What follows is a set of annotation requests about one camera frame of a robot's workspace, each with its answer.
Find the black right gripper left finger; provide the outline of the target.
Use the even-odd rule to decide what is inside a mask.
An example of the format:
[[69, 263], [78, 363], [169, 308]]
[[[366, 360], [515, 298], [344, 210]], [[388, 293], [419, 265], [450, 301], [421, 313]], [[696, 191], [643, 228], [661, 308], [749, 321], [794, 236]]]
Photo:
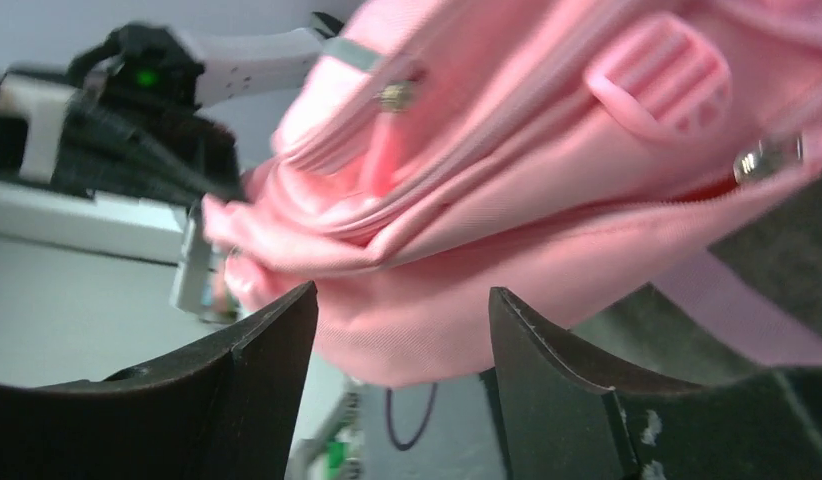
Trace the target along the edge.
[[0, 385], [0, 479], [281, 479], [316, 287], [100, 382]]

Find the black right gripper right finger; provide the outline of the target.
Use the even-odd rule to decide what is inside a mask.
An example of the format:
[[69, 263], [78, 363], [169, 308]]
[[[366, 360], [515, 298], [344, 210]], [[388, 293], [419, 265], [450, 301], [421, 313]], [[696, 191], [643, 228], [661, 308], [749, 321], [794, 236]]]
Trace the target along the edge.
[[704, 386], [613, 356], [505, 288], [489, 319], [518, 479], [822, 479], [822, 368]]

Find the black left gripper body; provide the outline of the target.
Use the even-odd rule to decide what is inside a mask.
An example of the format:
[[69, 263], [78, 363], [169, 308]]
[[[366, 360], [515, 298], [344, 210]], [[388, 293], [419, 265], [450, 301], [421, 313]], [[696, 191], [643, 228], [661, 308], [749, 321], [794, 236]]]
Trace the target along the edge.
[[170, 30], [143, 23], [65, 68], [0, 69], [0, 181], [84, 199], [244, 200], [234, 135], [199, 112], [204, 70]]

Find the pink school backpack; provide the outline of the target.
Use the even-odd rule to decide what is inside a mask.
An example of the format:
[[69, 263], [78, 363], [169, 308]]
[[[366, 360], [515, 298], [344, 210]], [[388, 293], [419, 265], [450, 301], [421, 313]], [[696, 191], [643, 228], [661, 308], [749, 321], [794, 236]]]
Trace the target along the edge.
[[822, 1], [368, 1], [205, 232], [257, 310], [384, 386], [493, 363], [487, 297], [575, 325], [652, 283], [766, 365], [822, 339], [707, 252], [822, 174]]

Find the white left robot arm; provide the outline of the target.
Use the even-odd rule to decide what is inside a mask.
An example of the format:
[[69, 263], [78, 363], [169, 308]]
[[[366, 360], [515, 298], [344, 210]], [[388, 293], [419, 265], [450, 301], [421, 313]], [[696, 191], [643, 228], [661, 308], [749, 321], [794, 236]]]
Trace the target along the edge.
[[235, 136], [202, 110], [299, 87], [340, 22], [202, 36], [132, 22], [63, 68], [0, 69], [0, 181], [191, 207], [243, 200]]

